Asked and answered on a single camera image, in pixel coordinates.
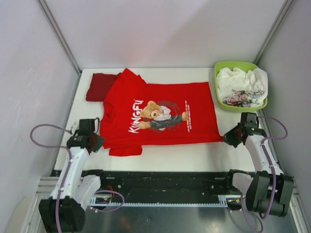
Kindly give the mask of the bright red kungfu t-shirt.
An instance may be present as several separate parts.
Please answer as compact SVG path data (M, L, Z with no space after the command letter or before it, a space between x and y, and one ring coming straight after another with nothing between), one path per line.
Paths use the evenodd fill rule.
M111 156L141 155L143 146L222 140L208 82L147 83L126 69L103 107L100 136Z

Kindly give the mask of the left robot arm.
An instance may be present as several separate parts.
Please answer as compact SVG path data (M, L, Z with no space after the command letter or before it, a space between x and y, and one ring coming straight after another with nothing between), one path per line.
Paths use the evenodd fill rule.
M107 181L97 173L81 177L85 163L97 152L104 139L97 134L99 118L81 119L63 147L68 155L59 180L47 199L39 203L45 230L49 233L80 232L85 224L86 208L92 196L107 190Z

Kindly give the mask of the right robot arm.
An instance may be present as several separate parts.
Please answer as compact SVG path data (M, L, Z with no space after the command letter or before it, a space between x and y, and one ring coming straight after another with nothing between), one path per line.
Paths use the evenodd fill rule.
M223 142L235 148L243 144L248 150L255 175L231 169L224 189L230 195L239 191L245 196L246 208L258 213L261 218L268 215L285 217L287 215L294 179L287 176L275 161L269 147L268 136L259 126L259 116L251 112L243 112L240 122L223 136Z

